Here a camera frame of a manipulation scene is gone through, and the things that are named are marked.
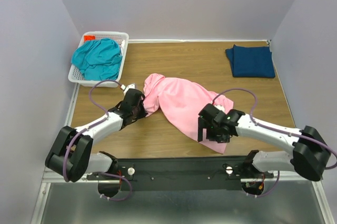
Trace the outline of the pink t shirt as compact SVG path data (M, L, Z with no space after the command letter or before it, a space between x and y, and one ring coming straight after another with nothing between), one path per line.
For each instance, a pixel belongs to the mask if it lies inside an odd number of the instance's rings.
M143 93L148 116L160 109L174 127L194 141L197 141L199 112L217 96L198 83L157 73L145 79Z

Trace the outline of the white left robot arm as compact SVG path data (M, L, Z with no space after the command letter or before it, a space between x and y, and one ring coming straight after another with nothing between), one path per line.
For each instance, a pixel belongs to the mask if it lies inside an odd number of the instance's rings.
M144 118L147 115L144 99L140 90L127 87L124 99L101 118L84 126L61 128L45 159L45 167L63 176L67 182L76 182L89 173L99 173L105 179L112 179L117 173L117 159L103 151L92 154L92 147Z

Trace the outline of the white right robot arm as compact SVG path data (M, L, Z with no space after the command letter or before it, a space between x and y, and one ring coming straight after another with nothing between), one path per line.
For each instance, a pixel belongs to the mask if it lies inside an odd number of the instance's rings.
M291 171L307 180L320 181L332 154L319 132L310 126L287 128L236 109L225 113L212 104L199 112L199 142L207 139L228 143L233 136L257 139L280 149L251 152L242 165L243 173L250 178L261 172Z

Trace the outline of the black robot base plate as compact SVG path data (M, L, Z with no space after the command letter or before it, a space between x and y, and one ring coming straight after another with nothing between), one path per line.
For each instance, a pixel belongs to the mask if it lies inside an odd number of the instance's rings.
M245 156L122 158L115 162L118 171L133 191L241 190L243 179L274 177L253 168Z

